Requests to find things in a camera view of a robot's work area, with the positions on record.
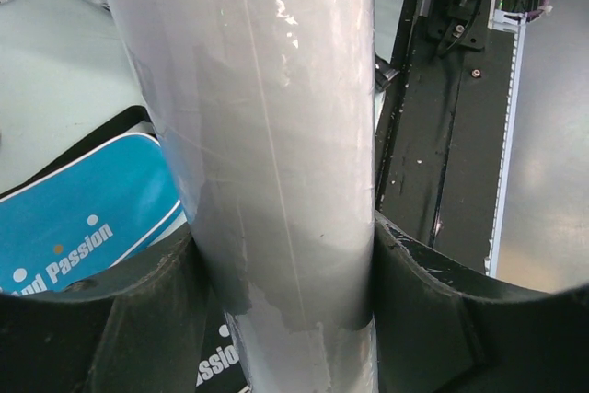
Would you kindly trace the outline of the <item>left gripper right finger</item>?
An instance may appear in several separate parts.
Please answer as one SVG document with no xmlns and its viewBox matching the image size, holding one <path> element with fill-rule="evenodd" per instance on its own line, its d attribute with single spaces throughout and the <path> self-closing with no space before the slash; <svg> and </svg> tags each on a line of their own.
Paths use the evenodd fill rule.
<svg viewBox="0 0 589 393">
<path fill-rule="evenodd" d="M 378 215 L 372 269 L 383 392 L 584 392 L 588 288 L 547 294 L 471 270 Z"/>
</svg>

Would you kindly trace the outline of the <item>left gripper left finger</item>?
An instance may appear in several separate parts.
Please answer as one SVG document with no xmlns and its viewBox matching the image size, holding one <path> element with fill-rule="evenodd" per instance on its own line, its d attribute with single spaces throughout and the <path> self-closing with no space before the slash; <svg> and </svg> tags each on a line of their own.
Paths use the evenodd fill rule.
<svg viewBox="0 0 589 393">
<path fill-rule="evenodd" d="M 62 292 L 1 296 L 4 392 L 192 392 L 209 285 L 191 232 Z"/>
</svg>

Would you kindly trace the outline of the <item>white shuttlecock tube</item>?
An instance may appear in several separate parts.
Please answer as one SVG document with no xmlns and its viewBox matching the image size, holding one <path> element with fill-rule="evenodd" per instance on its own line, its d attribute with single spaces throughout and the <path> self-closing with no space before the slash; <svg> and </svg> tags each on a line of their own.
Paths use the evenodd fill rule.
<svg viewBox="0 0 589 393">
<path fill-rule="evenodd" d="M 374 0 L 108 0 L 246 379 L 374 392 Z"/>
</svg>

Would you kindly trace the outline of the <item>blue racket bag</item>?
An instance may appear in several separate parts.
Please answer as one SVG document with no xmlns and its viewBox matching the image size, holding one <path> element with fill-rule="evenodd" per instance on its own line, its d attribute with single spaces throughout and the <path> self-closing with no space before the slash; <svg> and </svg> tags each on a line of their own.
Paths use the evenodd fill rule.
<svg viewBox="0 0 589 393">
<path fill-rule="evenodd" d="M 182 213 L 159 142 L 124 133 L 1 200 L 1 292 L 61 291 L 146 249 Z"/>
</svg>

